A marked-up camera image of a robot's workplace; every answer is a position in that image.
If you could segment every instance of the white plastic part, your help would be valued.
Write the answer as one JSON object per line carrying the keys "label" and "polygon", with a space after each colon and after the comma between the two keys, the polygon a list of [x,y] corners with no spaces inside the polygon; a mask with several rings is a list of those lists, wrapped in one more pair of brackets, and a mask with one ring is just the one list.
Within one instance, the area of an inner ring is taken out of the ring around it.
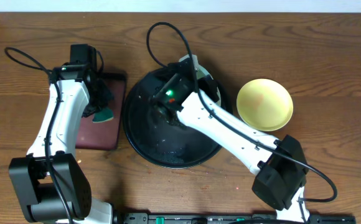
{"label": "white plastic part", "polygon": [[[68,220],[57,220],[56,223],[68,223]],[[79,224],[112,224],[113,223],[113,207],[106,202],[92,198],[91,211],[84,220],[74,223]]]}
{"label": "white plastic part", "polygon": [[[277,140],[276,137],[249,127],[243,121],[240,121],[234,117],[234,115],[216,105],[204,91],[200,90],[200,92],[210,110],[213,110],[218,117],[224,120],[224,122],[243,132],[255,141],[259,141],[271,149],[276,149],[276,145],[274,145],[274,141]],[[184,107],[183,110],[177,112],[178,119],[181,123],[204,133],[206,136],[230,151],[247,166],[251,173],[255,175],[259,173],[259,161],[266,162],[272,154],[271,152],[256,147],[253,143],[234,133],[223,124],[219,123],[215,118],[211,117],[209,112],[200,102],[197,93],[191,93],[183,102],[182,106]]]}
{"label": "white plastic part", "polygon": [[[303,222],[301,208],[299,207],[298,199],[304,197],[305,187],[300,187],[295,193],[293,199],[291,200],[291,206],[288,209],[283,209],[282,211],[276,210],[278,220],[289,220],[294,222]],[[310,214],[306,210],[305,202],[302,202],[302,210],[304,211],[305,220],[308,220]]]}
{"label": "white plastic part", "polygon": [[[84,82],[75,80],[61,80],[57,82],[62,92],[62,102],[56,115],[52,128],[50,142],[50,155],[57,151],[73,154],[75,158],[75,141],[83,110],[89,102],[89,93]],[[42,126],[37,139],[27,151],[27,155],[33,153],[33,157],[45,157],[45,136],[52,113],[56,106],[57,92],[54,85],[50,85],[50,98]]]}

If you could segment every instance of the green sponge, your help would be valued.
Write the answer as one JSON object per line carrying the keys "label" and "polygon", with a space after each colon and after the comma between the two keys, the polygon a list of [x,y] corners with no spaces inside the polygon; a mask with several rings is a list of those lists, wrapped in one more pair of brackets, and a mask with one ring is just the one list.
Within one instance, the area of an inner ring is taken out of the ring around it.
{"label": "green sponge", "polygon": [[114,114],[112,110],[110,110],[109,107],[105,107],[99,113],[95,113],[92,121],[94,123],[102,123],[105,121],[111,121],[113,118]]}

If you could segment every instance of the black plate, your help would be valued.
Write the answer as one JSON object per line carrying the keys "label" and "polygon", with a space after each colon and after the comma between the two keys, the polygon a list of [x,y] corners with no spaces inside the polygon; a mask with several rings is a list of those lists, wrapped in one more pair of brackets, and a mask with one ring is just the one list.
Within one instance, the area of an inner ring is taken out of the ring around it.
{"label": "black plate", "polygon": [[[153,164],[169,168],[199,165],[214,156],[221,146],[192,128],[171,126],[152,110],[146,92],[160,89],[165,82],[152,82],[147,74],[129,92],[123,110],[126,137],[136,152]],[[222,108],[232,113],[232,106],[221,85],[218,85]]]}

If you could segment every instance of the green object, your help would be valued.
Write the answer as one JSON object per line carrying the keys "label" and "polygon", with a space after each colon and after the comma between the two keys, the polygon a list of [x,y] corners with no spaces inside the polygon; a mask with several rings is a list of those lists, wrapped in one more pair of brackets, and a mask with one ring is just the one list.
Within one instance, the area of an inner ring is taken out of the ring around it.
{"label": "green object", "polygon": [[105,121],[111,121],[113,118],[114,118],[114,114],[112,110],[106,107],[103,108],[99,113],[95,113],[92,121],[94,123],[102,123]]}
{"label": "green object", "polygon": [[157,217],[156,224],[164,224],[164,217]]}
{"label": "green object", "polygon": [[167,96],[172,96],[174,94],[174,92],[172,91],[172,90],[168,90],[167,92],[166,92],[166,95]]}

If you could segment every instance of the brown wood surface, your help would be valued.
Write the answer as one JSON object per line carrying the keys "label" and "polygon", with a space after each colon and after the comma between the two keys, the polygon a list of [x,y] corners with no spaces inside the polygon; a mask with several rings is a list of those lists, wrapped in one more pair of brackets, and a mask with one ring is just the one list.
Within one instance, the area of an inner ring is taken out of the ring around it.
{"label": "brown wood surface", "polygon": [[[127,71],[129,91],[158,68],[145,44],[149,26],[157,21],[184,32],[200,64],[225,85],[233,104],[237,91],[254,78],[285,86],[294,114],[273,134],[298,139],[309,163],[339,189],[336,201],[307,207],[353,214],[361,223],[361,14],[128,13],[0,13],[0,223],[25,223],[7,167],[32,144],[48,100],[46,76],[10,61],[3,49],[17,47],[52,68],[68,60],[70,44],[88,43],[102,52],[106,71]],[[152,34],[152,48],[164,63],[185,54],[179,38],[165,28]],[[254,177],[226,150],[201,166],[165,169],[136,154],[121,131],[118,150],[77,149],[77,159],[93,196],[122,210],[273,211],[251,191]],[[330,194],[310,172],[306,196]]]}

